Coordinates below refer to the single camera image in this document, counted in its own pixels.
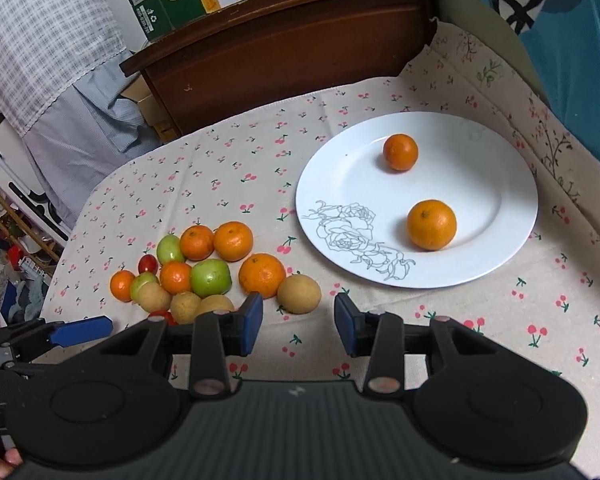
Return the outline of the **large green tomato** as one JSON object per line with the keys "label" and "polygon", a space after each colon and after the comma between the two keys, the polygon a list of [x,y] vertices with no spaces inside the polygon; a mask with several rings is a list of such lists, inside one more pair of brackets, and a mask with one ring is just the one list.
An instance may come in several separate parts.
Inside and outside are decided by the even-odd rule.
{"label": "large green tomato", "polygon": [[189,281],[193,293],[200,298],[224,295],[232,287],[228,264],[213,258],[197,262],[190,270]]}

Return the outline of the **brown longan fruit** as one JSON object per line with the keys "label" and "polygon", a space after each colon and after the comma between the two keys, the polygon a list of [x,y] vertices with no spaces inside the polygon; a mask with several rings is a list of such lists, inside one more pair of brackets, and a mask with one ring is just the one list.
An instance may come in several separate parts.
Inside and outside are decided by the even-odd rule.
{"label": "brown longan fruit", "polygon": [[171,299],[172,296],[159,283],[151,282],[143,284],[137,292],[136,301],[144,311],[155,313],[169,310]]}
{"label": "brown longan fruit", "polygon": [[292,314],[306,314],[315,310],[322,299],[322,291],[313,278],[304,274],[287,276],[277,289],[278,303]]}
{"label": "brown longan fruit", "polygon": [[179,292],[170,303],[172,318],[180,325],[192,324],[197,316],[201,298],[193,292]]}
{"label": "brown longan fruit", "polygon": [[196,307],[195,316],[198,318],[198,316],[209,312],[233,312],[234,310],[234,304],[227,296],[211,295],[204,297],[199,301],[199,304]]}

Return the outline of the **large orange mandarin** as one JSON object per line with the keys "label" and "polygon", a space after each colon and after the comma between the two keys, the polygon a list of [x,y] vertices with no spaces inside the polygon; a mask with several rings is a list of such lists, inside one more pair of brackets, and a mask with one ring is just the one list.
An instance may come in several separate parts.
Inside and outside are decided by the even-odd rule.
{"label": "large orange mandarin", "polygon": [[277,289],[286,276],[283,263],[276,257],[269,254],[253,254],[240,266],[238,282],[246,294],[257,292],[263,299],[268,299],[277,294]]}

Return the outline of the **green tomato top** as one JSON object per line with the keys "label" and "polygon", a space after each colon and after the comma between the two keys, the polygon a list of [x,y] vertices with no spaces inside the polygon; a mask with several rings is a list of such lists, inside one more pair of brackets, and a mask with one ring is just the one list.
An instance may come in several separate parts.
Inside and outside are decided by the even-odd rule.
{"label": "green tomato top", "polygon": [[159,240],[156,253],[157,259],[162,266],[173,261],[185,261],[180,247],[180,238],[174,234],[166,234],[166,236]]}

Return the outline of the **red cherry tomato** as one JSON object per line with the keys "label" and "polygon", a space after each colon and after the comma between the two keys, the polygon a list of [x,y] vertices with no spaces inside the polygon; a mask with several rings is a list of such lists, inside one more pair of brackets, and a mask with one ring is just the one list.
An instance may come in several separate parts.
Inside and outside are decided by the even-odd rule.
{"label": "red cherry tomato", "polygon": [[137,263],[137,271],[139,274],[151,273],[156,274],[159,270],[159,263],[155,256],[151,254],[143,255]]}
{"label": "red cherry tomato", "polygon": [[163,320],[164,322],[166,322],[167,326],[178,326],[178,322],[175,321],[175,318],[173,317],[170,311],[151,312],[151,314],[148,315],[147,318],[148,320],[151,320],[151,322],[158,322],[160,320]]}

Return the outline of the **large orange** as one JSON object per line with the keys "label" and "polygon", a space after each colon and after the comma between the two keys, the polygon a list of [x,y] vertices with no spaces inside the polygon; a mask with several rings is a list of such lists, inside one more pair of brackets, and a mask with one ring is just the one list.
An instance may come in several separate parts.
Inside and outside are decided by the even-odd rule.
{"label": "large orange", "polygon": [[425,250],[440,250],[452,242],[457,230],[454,211],[441,200],[422,200],[406,217],[410,241]]}

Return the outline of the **small orange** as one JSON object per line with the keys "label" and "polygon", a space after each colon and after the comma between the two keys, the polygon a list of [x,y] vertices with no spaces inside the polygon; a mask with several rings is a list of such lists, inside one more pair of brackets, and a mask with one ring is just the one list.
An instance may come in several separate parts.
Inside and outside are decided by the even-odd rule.
{"label": "small orange", "polygon": [[385,140],[382,154],[392,170],[408,171],[416,164],[419,149],[411,136],[405,133],[396,133]]}

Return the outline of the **small orange mandarin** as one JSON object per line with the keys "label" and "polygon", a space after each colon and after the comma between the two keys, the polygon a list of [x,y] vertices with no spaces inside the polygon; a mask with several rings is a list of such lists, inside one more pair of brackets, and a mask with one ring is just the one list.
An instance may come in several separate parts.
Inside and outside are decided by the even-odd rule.
{"label": "small orange mandarin", "polygon": [[134,280],[135,275],[129,270],[116,272],[109,281],[111,295],[119,301],[131,302],[131,285]]}

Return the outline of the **small green tomato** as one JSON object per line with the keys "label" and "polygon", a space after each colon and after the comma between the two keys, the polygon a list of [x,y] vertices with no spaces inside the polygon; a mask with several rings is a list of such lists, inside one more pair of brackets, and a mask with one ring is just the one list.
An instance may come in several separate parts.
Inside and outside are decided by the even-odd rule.
{"label": "small green tomato", "polygon": [[130,296],[134,302],[137,302],[137,296],[140,289],[148,283],[158,283],[158,278],[151,272],[143,272],[132,279],[130,286]]}

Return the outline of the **white plate with rose drawing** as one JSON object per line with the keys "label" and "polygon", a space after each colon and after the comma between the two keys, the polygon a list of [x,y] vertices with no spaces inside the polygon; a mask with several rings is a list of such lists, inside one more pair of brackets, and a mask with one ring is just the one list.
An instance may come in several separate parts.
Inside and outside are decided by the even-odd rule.
{"label": "white plate with rose drawing", "polygon": [[[405,133],[416,164],[394,171],[382,147]],[[436,252],[415,246],[406,217],[422,200],[454,211],[457,231]],[[496,270],[520,251],[538,214],[524,158],[492,129],[433,112],[367,119],[327,141],[306,163],[296,213],[315,249],[340,269],[381,285],[438,288]]]}

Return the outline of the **bamboo shelf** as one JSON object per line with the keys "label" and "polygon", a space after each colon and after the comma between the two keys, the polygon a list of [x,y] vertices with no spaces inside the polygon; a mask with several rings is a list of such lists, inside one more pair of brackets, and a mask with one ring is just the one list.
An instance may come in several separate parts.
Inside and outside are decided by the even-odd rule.
{"label": "bamboo shelf", "polygon": [[42,268],[51,268],[59,262],[62,252],[59,244],[35,228],[1,191],[0,231]]}

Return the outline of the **cherry print tablecloth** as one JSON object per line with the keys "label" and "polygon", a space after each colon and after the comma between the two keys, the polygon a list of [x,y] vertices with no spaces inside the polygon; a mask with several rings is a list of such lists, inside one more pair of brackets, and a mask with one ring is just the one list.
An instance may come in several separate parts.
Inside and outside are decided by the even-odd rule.
{"label": "cherry print tablecloth", "polygon": [[233,382],[353,380],[334,299],[425,325],[455,318],[576,386],[574,462],[600,476],[600,163],[497,54],[440,24],[400,75],[223,120],[129,162],[86,201],[42,310],[145,317],[109,283],[164,236],[229,221],[322,291],[275,299]]}

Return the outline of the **light blue shirt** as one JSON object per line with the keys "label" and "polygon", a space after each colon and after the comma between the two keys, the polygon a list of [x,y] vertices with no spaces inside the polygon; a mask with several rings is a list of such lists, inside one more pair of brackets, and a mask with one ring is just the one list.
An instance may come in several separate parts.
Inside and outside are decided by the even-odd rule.
{"label": "light blue shirt", "polygon": [[91,192],[114,170],[160,145],[137,104],[122,96],[132,79],[125,50],[58,96],[22,142],[60,218],[72,228]]}

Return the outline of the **cardboard box by cabinet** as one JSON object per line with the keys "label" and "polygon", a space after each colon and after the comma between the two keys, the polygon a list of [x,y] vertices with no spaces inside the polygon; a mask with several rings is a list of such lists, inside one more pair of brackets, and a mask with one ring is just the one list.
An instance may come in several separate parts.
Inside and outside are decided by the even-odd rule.
{"label": "cardboard box by cabinet", "polygon": [[146,124],[155,130],[163,143],[172,142],[180,136],[168,114],[166,114],[166,111],[152,94],[142,75],[138,75],[121,92],[121,95],[137,105]]}

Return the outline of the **dark wooden cabinet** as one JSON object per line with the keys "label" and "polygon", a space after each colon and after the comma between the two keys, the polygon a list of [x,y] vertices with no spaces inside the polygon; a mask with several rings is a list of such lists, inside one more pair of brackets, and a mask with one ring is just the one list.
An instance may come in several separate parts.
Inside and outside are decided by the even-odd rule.
{"label": "dark wooden cabinet", "polygon": [[439,0],[245,0],[170,32],[121,65],[178,134],[261,105],[396,76],[427,44]]}

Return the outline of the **checked grey cloth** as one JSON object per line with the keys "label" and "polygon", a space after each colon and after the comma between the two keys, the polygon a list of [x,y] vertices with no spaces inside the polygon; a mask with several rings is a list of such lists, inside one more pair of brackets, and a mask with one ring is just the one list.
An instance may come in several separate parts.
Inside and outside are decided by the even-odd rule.
{"label": "checked grey cloth", "polygon": [[124,49],[107,0],[0,0],[0,111],[24,136],[62,92]]}

